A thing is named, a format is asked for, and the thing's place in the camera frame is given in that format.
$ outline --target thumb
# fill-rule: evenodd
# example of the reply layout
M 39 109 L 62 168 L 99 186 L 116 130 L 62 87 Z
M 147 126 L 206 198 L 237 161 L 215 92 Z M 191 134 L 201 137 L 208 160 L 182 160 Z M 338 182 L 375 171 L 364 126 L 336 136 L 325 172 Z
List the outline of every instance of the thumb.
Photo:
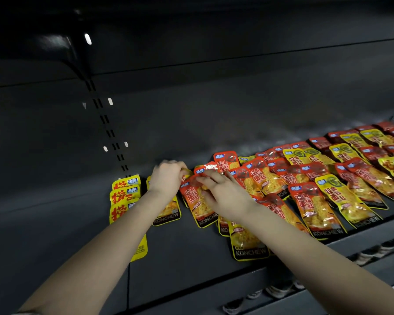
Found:
M 206 201 L 207 205 L 212 209 L 213 211 L 216 211 L 217 208 L 217 201 L 213 197 L 211 192 L 208 191 L 202 191 L 201 194 L 203 195 L 204 201 Z

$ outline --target person's left arm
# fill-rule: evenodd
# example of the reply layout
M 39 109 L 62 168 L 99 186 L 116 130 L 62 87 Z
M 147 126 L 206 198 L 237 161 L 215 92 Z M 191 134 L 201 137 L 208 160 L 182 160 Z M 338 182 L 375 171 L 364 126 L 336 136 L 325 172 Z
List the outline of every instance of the person's left arm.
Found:
M 19 309 L 42 315 L 98 314 L 153 220 L 181 183 L 183 162 L 163 161 L 134 207 L 56 270 Z

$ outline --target person's right arm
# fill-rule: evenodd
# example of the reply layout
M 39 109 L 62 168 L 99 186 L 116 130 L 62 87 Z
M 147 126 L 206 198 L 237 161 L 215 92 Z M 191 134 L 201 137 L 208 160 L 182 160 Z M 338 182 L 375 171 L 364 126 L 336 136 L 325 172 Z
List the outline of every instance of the person's right arm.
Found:
M 344 256 L 311 238 L 254 202 L 226 172 L 206 170 L 208 205 L 230 221 L 247 227 L 266 244 L 297 279 L 335 314 L 394 314 L 394 289 Z

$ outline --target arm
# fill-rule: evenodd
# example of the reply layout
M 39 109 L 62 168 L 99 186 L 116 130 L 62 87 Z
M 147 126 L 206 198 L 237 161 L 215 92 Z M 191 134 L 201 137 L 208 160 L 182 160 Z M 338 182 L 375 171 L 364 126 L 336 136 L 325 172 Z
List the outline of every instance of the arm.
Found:
M 147 193 L 55 271 L 22 305 L 42 315 L 98 314 L 153 220 L 181 183 L 183 162 L 162 162 Z
M 389 285 L 255 203 L 229 172 L 206 174 L 198 180 L 209 206 L 272 249 L 330 314 L 394 314 Z

